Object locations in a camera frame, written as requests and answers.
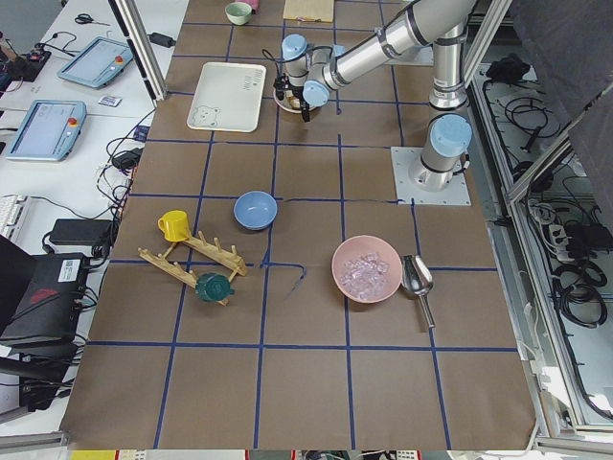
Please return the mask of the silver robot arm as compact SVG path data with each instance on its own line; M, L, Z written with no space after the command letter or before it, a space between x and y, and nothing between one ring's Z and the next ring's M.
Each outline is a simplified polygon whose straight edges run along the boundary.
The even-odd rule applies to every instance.
M275 98L293 97L303 120L309 121L311 110L327 104L332 92L418 48L431 48L427 138L408 176L422 190L440 192L451 182L472 138L465 117L463 55L466 24L474 7L472 1L412 1L388 24L347 51L290 34L275 61Z

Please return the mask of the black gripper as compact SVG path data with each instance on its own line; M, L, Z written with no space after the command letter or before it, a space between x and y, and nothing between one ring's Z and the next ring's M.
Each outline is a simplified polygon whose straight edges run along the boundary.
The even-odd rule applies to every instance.
M288 76L285 74L279 75L277 78L275 78L273 86L275 98L277 100L283 100L285 97L285 92L290 89Z

